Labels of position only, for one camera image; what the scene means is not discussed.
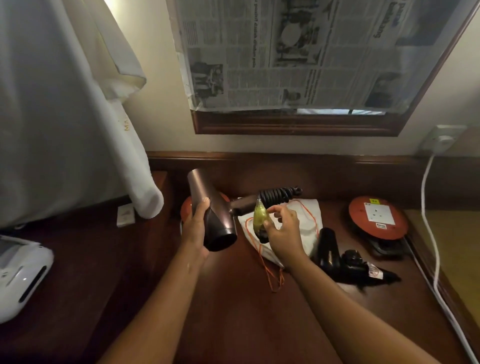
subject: hand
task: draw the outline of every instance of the hand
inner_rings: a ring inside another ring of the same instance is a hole
[[[291,268],[292,264],[299,259],[308,258],[301,243],[297,212],[289,210],[285,205],[272,206],[267,209],[267,212],[274,213],[274,216],[282,223],[280,230],[277,230],[275,225],[268,220],[264,222],[264,227],[273,252],[285,268]]]
[[[205,237],[205,211],[210,207],[210,199],[205,197],[204,200],[198,204],[195,216],[192,213],[187,217],[183,224],[181,235],[181,248],[190,250],[193,249],[202,260],[208,256],[208,249],[204,247]]]

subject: person's left hand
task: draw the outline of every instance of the person's left hand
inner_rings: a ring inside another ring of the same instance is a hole
[[[202,260],[205,260],[209,253],[208,249],[204,247],[204,215],[209,207],[210,199],[206,197],[198,204],[195,215],[192,217],[192,213],[190,213],[187,217],[187,220],[183,224],[181,235],[181,245],[186,249],[194,249],[195,252],[199,253]]]

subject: window frame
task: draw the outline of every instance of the window frame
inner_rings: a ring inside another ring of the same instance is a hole
[[[273,115],[267,110],[250,112],[191,111],[196,134],[398,136],[437,76],[480,6],[475,3],[410,107],[403,114],[385,115]]]

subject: white cable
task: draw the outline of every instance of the white cable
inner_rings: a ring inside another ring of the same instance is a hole
[[[421,182],[421,216],[423,219],[423,223],[425,224],[425,227],[427,228],[428,234],[430,235],[430,239],[432,240],[433,244],[433,251],[435,252],[435,273],[433,275],[433,294],[436,297],[438,303],[440,306],[443,308],[447,318],[449,319],[450,323],[452,324],[455,332],[458,335],[458,338],[460,339],[463,347],[465,348],[468,357],[474,364],[479,364],[479,361],[477,360],[475,353],[473,352],[472,348],[470,347],[470,344],[465,337],[465,334],[462,331],[462,328],[460,327],[458,321],[456,320],[454,314],[444,301],[442,295],[438,291],[438,278],[440,276],[440,253],[438,252],[438,246],[437,246],[437,241],[435,240],[435,236],[433,235],[432,229],[430,228],[430,225],[428,224],[427,217],[425,215],[425,183],[427,181],[427,176],[428,172],[430,171],[430,167],[432,166],[433,158],[435,157],[435,154],[433,154],[427,164],[427,168],[425,169],[425,173],[423,175],[423,180]],[[425,273],[421,269],[420,264],[418,263],[417,259],[415,258],[415,255],[413,255],[415,259],[415,263],[417,264],[420,272],[422,273],[423,277],[427,280],[427,283],[430,286],[430,283],[428,282],[427,277],[425,276]]]

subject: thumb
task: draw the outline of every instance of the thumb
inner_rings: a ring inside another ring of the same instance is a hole
[[[267,231],[268,236],[275,234],[275,232],[278,231],[275,225],[269,220],[264,221],[264,228]]]
[[[210,207],[210,199],[205,197],[201,203],[197,205],[197,210],[195,211],[195,220],[202,221],[204,219],[205,211]]]

